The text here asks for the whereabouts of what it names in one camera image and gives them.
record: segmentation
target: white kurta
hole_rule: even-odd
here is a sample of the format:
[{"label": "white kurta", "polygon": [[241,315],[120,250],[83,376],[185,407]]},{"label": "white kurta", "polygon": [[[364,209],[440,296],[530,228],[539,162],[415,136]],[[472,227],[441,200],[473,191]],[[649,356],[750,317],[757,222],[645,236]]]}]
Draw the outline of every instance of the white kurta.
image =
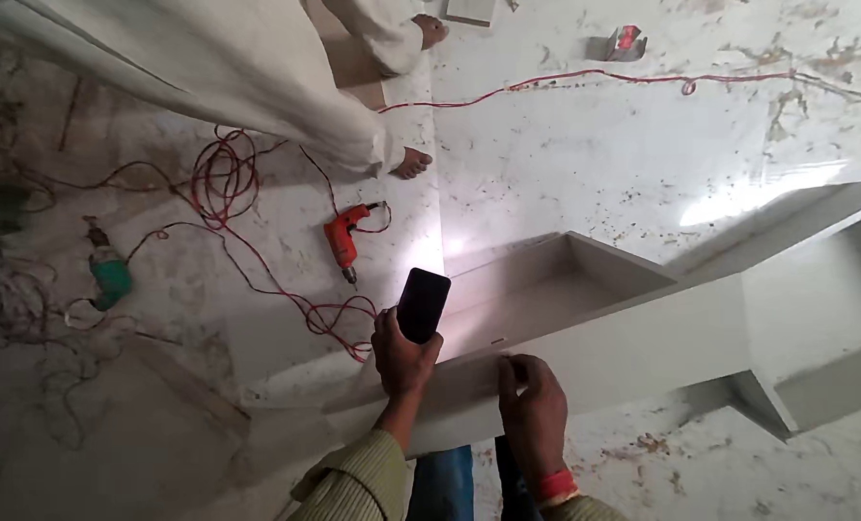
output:
[{"label": "white kurta", "polygon": [[[396,0],[324,0],[381,65],[406,73],[421,29]],[[357,172],[404,148],[337,89],[300,0],[0,0],[0,38],[211,123],[287,137]]]}]

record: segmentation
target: tangled cable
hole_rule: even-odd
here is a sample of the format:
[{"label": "tangled cable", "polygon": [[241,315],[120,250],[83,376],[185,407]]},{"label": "tangled cable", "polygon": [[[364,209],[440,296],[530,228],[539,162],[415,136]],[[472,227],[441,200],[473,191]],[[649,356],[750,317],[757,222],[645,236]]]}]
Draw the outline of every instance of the tangled cable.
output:
[{"label": "tangled cable", "polygon": [[[375,304],[367,297],[355,295],[345,302],[340,304],[315,304],[306,297],[287,291],[283,285],[276,279],[269,264],[264,259],[263,255],[253,246],[247,239],[235,232],[229,222],[235,217],[246,213],[253,207],[260,192],[260,174],[256,167],[256,159],[259,156],[273,152],[281,147],[286,141],[276,142],[272,147],[265,150],[257,151],[251,136],[240,129],[229,131],[225,135],[219,133],[218,126],[215,127],[216,139],[206,145],[193,163],[193,172],[188,181],[174,182],[153,163],[147,161],[131,161],[114,171],[110,172],[104,179],[98,183],[77,184],[68,183],[58,180],[48,175],[36,172],[40,177],[53,183],[62,184],[68,187],[91,190],[103,187],[111,187],[128,192],[155,192],[162,190],[162,187],[146,186],[146,187],[130,187],[123,184],[114,183],[115,178],[129,168],[143,166],[149,168],[152,172],[157,173],[165,182],[166,190],[171,194],[185,201],[196,212],[202,220],[202,224],[187,221],[177,221],[166,224],[154,231],[148,232],[135,245],[135,248],[127,255],[126,261],[131,262],[132,258],[141,251],[141,248],[146,244],[148,239],[154,237],[157,239],[168,239],[170,237],[169,230],[175,227],[190,227],[203,230],[206,233],[213,233],[221,241],[222,250],[228,257],[228,260],[237,269],[241,278],[251,290],[257,293],[268,295],[281,295],[292,301],[299,312],[305,317],[306,327],[315,335],[327,335],[334,338],[340,343],[344,349],[350,354],[355,361],[366,361],[364,354],[370,349],[364,348],[369,344],[367,340],[350,341],[342,337],[334,331],[341,317],[347,311],[356,311],[367,314],[372,319],[376,318],[377,310]],[[243,156],[239,153],[239,143],[244,147],[250,148],[251,153]],[[311,156],[302,149],[306,158],[315,166],[316,169],[324,176],[328,184],[328,191],[331,198],[332,208],[335,214],[339,213],[337,207],[334,189],[331,179],[327,173],[321,169],[321,166],[311,158]],[[391,208],[386,205],[389,212],[389,220],[381,229],[378,230],[363,230],[357,228],[357,231],[364,233],[378,233],[388,229],[391,223]],[[239,242],[247,247],[251,254],[257,259],[261,267],[263,267],[266,278],[273,284],[275,289],[260,288],[253,283],[247,272],[240,266],[239,262],[234,258],[228,248],[228,237],[234,237]],[[328,317],[322,312],[325,310],[336,310],[337,313],[333,317]]]},{"label": "tangled cable", "polygon": [[[18,267],[20,264],[47,270],[50,280],[23,271]],[[58,445],[78,451],[83,447],[86,432],[70,404],[70,393],[98,376],[101,364],[117,358],[121,350],[100,357],[91,349],[77,347],[84,339],[76,332],[61,334],[59,319],[63,313],[54,304],[49,290],[56,281],[57,271],[53,266],[8,257],[0,244],[0,349],[27,346],[42,350],[44,356],[35,363],[35,368],[40,374],[39,388],[43,396],[40,407],[45,413],[48,434]],[[57,428],[59,420],[52,410],[54,405],[66,416],[69,429]]]},{"label": "tangled cable", "polygon": [[804,72],[798,72],[794,69],[790,69],[787,72],[774,72],[772,74],[755,74],[750,76],[720,76],[716,74],[703,74],[701,76],[657,76],[655,78],[641,78],[638,76],[627,76],[625,74],[618,74],[616,72],[608,72],[604,69],[582,69],[576,70],[573,72],[564,72],[561,74],[551,74],[549,76],[538,76],[536,78],[530,78],[529,80],[524,80],[520,83],[514,83],[513,85],[509,85],[507,87],[502,87],[500,89],[495,89],[492,92],[483,94],[482,96],[478,96],[476,98],[471,99],[466,102],[430,102],[430,101],[415,101],[408,103],[398,103],[395,105],[390,105],[385,109],[380,110],[378,113],[381,114],[383,112],[388,112],[393,109],[401,109],[402,107],[434,107],[436,109],[456,109],[459,107],[469,107],[470,105],[475,105],[485,99],[488,99],[496,94],[505,93],[505,92],[517,92],[523,90],[525,88],[529,88],[532,83],[540,83],[540,82],[550,82],[553,80],[562,80],[565,78],[577,78],[579,76],[587,76],[598,74],[601,76],[607,76],[609,78],[613,78],[615,80],[621,80],[623,82],[629,83],[663,83],[663,82],[683,82],[681,86],[681,93],[685,96],[691,96],[697,90],[697,82],[706,81],[706,82],[719,82],[719,83],[744,83],[744,82],[763,82],[765,80],[795,80],[799,82],[804,82],[809,85],[813,85],[820,89],[824,89],[827,92],[832,92],[835,94],[839,94],[841,96],[851,96],[854,98],[861,99],[861,92],[855,91],[851,89],[841,88],[839,86],[833,85],[830,82],[820,78],[818,76],[813,76],[812,74],[806,74]]}]

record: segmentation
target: red wristband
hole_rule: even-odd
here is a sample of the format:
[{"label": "red wristband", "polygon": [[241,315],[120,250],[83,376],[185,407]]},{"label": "red wristband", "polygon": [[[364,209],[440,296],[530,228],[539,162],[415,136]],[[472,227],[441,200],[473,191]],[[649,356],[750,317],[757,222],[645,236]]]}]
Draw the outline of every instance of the red wristband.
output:
[{"label": "red wristband", "polygon": [[556,497],[571,497],[579,491],[569,469],[563,469],[540,480],[537,488],[537,503],[544,503]]}]

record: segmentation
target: red electrical cable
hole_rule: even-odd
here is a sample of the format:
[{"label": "red electrical cable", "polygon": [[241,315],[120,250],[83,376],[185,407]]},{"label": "red electrical cable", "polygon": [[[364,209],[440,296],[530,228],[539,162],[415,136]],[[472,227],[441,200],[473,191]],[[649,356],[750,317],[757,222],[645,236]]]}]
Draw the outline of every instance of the red electrical cable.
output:
[{"label": "red electrical cable", "polygon": [[[351,357],[354,358],[354,360],[360,362],[366,361],[362,354],[367,353],[370,349],[362,348],[361,346],[367,345],[369,344],[369,342],[366,340],[351,342],[341,337],[339,334],[335,333],[333,328],[337,326],[344,312],[348,310],[358,311],[363,314],[367,314],[370,318],[375,319],[377,314],[376,305],[369,298],[362,295],[355,295],[347,299],[342,304],[314,304],[302,295],[286,291],[276,279],[276,276],[274,275],[273,271],[270,269],[269,265],[266,263],[266,260],[263,258],[263,255],[260,254],[256,247],[254,247],[249,241],[240,236],[240,234],[235,232],[228,225],[231,219],[247,212],[256,202],[257,196],[259,196],[260,177],[259,172],[256,169],[256,158],[262,156],[263,154],[268,154],[269,152],[276,150],[286,142],[277,142],[273,145],[273,147],[257,152],[251,137],[248,136],[243,130],[233,130],[228,132],[228,134],[226,134],[225,136],[221,136],[218,133],[218,127],[216,126],[215,136],[215,141],[209,143],[205,148],[203,148],[203,150],[196,157],[196,160],[193,164],[192,177],[189,181],[185,182],[174,183],[166,172],[147,161],[131,161],[129,163],[126,163],[109,173],[109,175],[102,179],[99,183],[93,184],[68,183],[66,181],[55,179],[40,172],[36,173],[44,179],[47,179],[53,183],[62,184],[81,190],[112,187],[128,192],[154,192],[163,189],[153,186],[128,187],[121,184],[112,183],[112,180],[117,177],[118,174],[124,172],[129,168],[138,165],[143,165],[150,168],[152,171],[156,172],[164,179],[167,184],[167,190],[171,194],[178,196],[190,205],[190,207],[202,219],[203,224],[198,224],[195,222],[177,221],[171,222],[170,224],[167,224],[157,230],[148,232],[140,240],[140,242],[138,242],[138,244],[131,251],[131,253],[128,254],[127,258],[125,259],[126,262],[131,261],[135,254],[137,254],[141,250],[147,240],[150,239],[152,236],[157,237],[158,239],[168,239],[170,237],[168,232],[170,228],[185,225],[204,230],[208,233],[213,233],[221,240],[221,246],[225,252],[225,255],[228,257],[228,260],[231,262],[231,264],[234,265],[235,269],[237,269],[241,278],[244,279],[244,282],[247,283],[247,286],[250,287],[251,290],[257,293],[264,293],[268,295],[282,295],[289,298],[292,303],[295,304],[296,308],[298,308],[299,312],[302,313],[302,315],[305,317],[306,327],[309,331],[311,331],[315,335],[328,335],[329,337],[334,338],[338,341],[338,343],[344,346],[344,349],[346,349],[346,351],[350,354]],[[239,140],[244,141],[245,146],[248,146],[251,149],[251,154],[249,156],[242,157],[236,150],[235,147],[237,146],[237,142]],[[325,181],[328,183],[328,191],[329,195],[331,196],[331,203],[334,212],[335,214],[339,213],[331,179],[328,177],[327,173],[325,173],[321,169],[318,163],[316,163],[315,160],[311,159],[311,157],[304,149],[302,150],[302,152],[306,155],[308,160],[311,161],[313,165],[315,165],[319,172],[321,172],[321,175],[324,176]],[[28,176],[28,174],[24,171],[22,171],[22,175]],[[186,185],[189,185],[189,190],[181,190],[181,188],[185,187]],[[367,233],[377,233],[387,229],[391,222],[391,208],[388,206],[386,207],[389,210],[389,223],[387,223],[385,227],[383,227],[381,230],[361,231]],[[251,281],[247,272],[243,270],[239,262],[237,262],[237,260],[234,258],[234,256],[228,249],[227,236],[224,235],[222,232],[227,232],[234,238],[238,239],[239,242],[244,244],[248,249],[250,249],[251,253],[257,258],[261,266],[264,268],[266,276],[273,283],[274,287],[276,288],[275,290],[258,288]],[[357,305],[355,304],[356,301],[363,301],[364,303]],[[337,310],[337,313],[333,316],[333,318],[328,318],[322,314],[322,310]]]},{"label": "red electrical cable", "polygon": [[[705,74],[702,76],[678,75],[661,76],[656,78],[639,78],[634,76],[626,76],[614,72],[607,72],[603,69],[583,69],[576,70],[574,72],[564,72],[560,74],[551,74],[548,76],[530,78],[529,80],[525,80],[523,82],[515,83],[513,85],[502,87],[500,89],[495,89],[492,92],[489,92],[467,102],[433,103],[421,101],[413,103],[399,103],[396,105],[391,105],[390,107],[386,107],[385,109],[380,110],[379,113],[381,114],[389,110],[401,109],[403,107],[435,107],[438,109],[454,109],[459,107],[468,107],[471,105],[475,105],[499,93],[519,91],[527,85],[530,85],[531,83],[574,78],[577,76],[585,76],[587,74],[600,74],[610,78],[614,78],[616,80],[622,80],[624,82],[632,83],[684,82],[684,85],[681,87],[681,93],[685,96],[690,96],[691,94],[693,94],[694,91],[697,89],[697,82],[701,80],[732,83],[760,82],[772,79],[791,79],[815,85],[829,92],[835,92],[837,94],[861,98],[861,92],[837,87],[823,80],[822,78],[797,72],[793,69],[787,72],[759,74],[752,76],[718,76],[714,74]],[[273,271],[269,268],[269,265],[266,263],[260,252],[257,251],[257,249],[253,247],[250,242],[241,237],[228,226],[228,221],[247,212],[256,202],[257,196],[259,195],[260,177],[259,173],[256,170],[256,158],[262,156],[263,154],[268,154],[269,152],[276,150],[286,142],[277,142],[273,145],[273,147],[257,152],[251,137],[248,136],[243,130],[233,130],[228,132],[228,134],[226,134],[225,136],[221,136],[218,134],[218,127],[216,126],[215,136],[216,140],[203,148],[202,152],[200,152],[199,155],[196,157],[195,163],[193,164],[193,175],[189,181],[185,182],[174,183],[164,171],[162,171],[156,165],[147,161],[131,161],[129,163],[126,163],[112,171],[108,176],[105,177],[105,179],[101,180],[99,183],[94,184],[68,183],[66,181],[62,181],[44,175],[40,172],[37,172],[37,174],[51,181],[52,183],[62,184],[65,186],[83,190],[112,187],[129,192],[153,192],[159,190],[159,188],[153,186],[129,187],[112,183],[112,179],[114,179],[121,172],[124,172],[129,168],[138,165],[143,165],[151,168],[167,183],[167,190],[169,190],[171,194],[174,194],[186,201],[186,203],[189,204],[190,207],[192,207],[193,210],[203,220],[204,224],[178,221],[171,222],[166,226],[151,231],[147,233],[144,238],[141,239],[140,242],[138,242],[135,248],[128,255],[126,261],[130,261],[131,258],[134,257],[134,255],[138,251],[140,251],[144,243],[152,236],[155,236],[159,239],[168,239],[169,233],[167,231],[175,226],[188,225],[194,228],[205,230],[205,232],[208,233],[213,233],[221,240],[221,246],[222,249],[225,251],[225,255],[228,256],[228,259],[238,270],[238,273],[240,273],[240,276],[244,279],[244,282],[247,283],[247,286],[250,287],[251,290],[258,293],[265,293],[269,295],[282,295],[289,298],[290,300],[292,300],[292,303],[294,303],[295,306],[299,309],[299,312],[301,312],[305,316],[306,326],[308,327],[309,331],[316,335],[328,335],[336,339],[342,346],[344,346],[344,349],[346,349],[347,352],[350,353],[350,355],[356,361],[365,361],[364,358],[360,356],[360,353],[366,353],[370,349],[363,349],[360,346],[367,345],[369,342],[349,342],[346,339],[340,337],[337,333],[335,333],[333,331],[333,328],[334,326],[337,326],[338,321],[340,321],[341,319],[341,315],[347,310],[359,311],[375,319],[376,306],[370,299],[360,295],[355,295],[354,297],[347,299],[343,304],[313,304],[302,295],[286,291],[276,279],[273,274]],[[241,138],[246,140],[247,144],[249,144],[251,148],[251,154],[249,156],[241,157],[233,146]],[[318,165],[318,163],[316,163],[315,160],[313,160],[311,156],[308,155],[304,148],[302,148],[302,153],[305,154],[306,158],[308,158],[308,160],[315,166],[315,168],[318,169],[318,171],[321,173],[321,175],[327,182],[328,192],[331,197],[332,209],[334,210],[335,215],[339,215],[340,211],[337,207],[337,201],[334,196],[334,187],[332,185],[331,178],[328,177],[328,174],[325,173]],[[227,172],[216,172],[216,170],[219,168],[219,165],[217,164],[219,160],[225,160],[227,162]],[[26,173],[27,169],[18,168],[17,170],[20,175],[29,177],[29,179],[32,179],[34,181],[34,179],[28,176],[28,174]],[[216,181],[220,182],[221,180],[224,180],[224,186],[219,188],[216,185]],[[184,193],[181,191],[181,187],[185,186],[186,184],[189,184],[188,193]],[[386,205],[386,209],[389,212],[389,220],[386,225],[383,226],[381,229],[364,230],[361,228],[356,228],[355,230],[363,233],[379,233],[388,229],[391,224],[391,207]],[[234,259],[234,257],[231,255],[231,252],[228,250],[226,235],[220,233],[220,231],[222,230],[228,232],[230,235],[237,238],[241,243],[243,243],[248,249],[251,250],[251,253],[264,267],[267,277],[276,287],[276,290],[261,289],[256,287],[253,282],[251,282],[250,277],[240,267],[237,260]],[[369,305],[369,307],[364,308],[352,304],[352,302],[356,300],[365,301]],[[333,320],[327,320],[321,314],[322,309],[338,310],[338,312],[336,315],[334,315]]]},{"label": "red electrical cable", "polygon": [[800,82],[805,82],[811,85],[815,85],[821,89],[826,91],[835,92],[837,94],[844,94],[848,96],[855,96],[861,98],[861,92],[853,91],[850,89],[844,89],[841,87],[837,87],[835,85],[830,84],[829,82],[819,78],[817,76],[811,76],[809,74],[805,74],[803,72],[797,72],[796,70],[789,70],[787,72],[774,72],[772,74],[756,74],[752,76],[719,76],[716,74],[703,74],[701,76],[659,76],[656,78],[640,78],[637,76],[627,76],[624,74],[618,74],[616,72],[607,72],[604,69],[582,69],[576,70],[573,72],[564,72],[560,74],[551,74],[549,76],[538,76],[536,78],[530,78],[529,80],[524,80],[520,83],[515,83],[513,85],[509,85],[507,87],[502,87],[500,89],[495,89],[492,92],[486,93],[482,96],[476,97],[471,101],[466,102],[430,102],[430,101],[416,101],[411,103],[398,103],[395,105],[390,105],[385,109],[380,110],[378,113],[381,114],[383,112],[388,112],[392,109],[401,109],[402,107],[435,107],[437,109],[456,109],[459,107],[468,107],[470,105],[475,105],[489,97],[492,97],[496,94],[503,92],[517,92],[521,90],[523,87],[531,83],[537,82],[548,82],[552,80],[562,80],[565,78],[575,78],[578,76],[586,76],[588,74],[600,74],[603,76],[607,76],[609,78],[613,78],[615,80],[621,80],[624,82],[630,83],[660,83],[660,82],[684,82],[684,85],[681,87],[681,93],[685,96],[691,96],[694,94],[694,91],[697,90],[697,82],[699,81],[709,81],[709,82],[720,82],[720,83],[742,83],[742,82],[762,82],[765,80],[777,80],[777,79],[786,79],[786,80],[797,80]]}]

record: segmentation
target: orange drill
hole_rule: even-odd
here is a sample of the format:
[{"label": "orange drill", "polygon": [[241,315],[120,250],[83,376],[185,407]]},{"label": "orange drill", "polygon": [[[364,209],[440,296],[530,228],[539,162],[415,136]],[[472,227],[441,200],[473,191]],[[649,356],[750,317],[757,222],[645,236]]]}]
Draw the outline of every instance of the orange drill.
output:
[{"label": "orange drill", "polygon": [[324,235],[328,238],[328,244],[331,245],[334,259],[337,261],[337,265],[341,267],[344,278],[354,285],[354,289],[356,289],[356,270],[354,269],[356,246],[354,246],[354,237],[350,232],[356,229],[356,222],[369,216],[370,209],[384,206],[385,201],[370,205],[359,204],[344,211],[336,219],[324,225]]}]

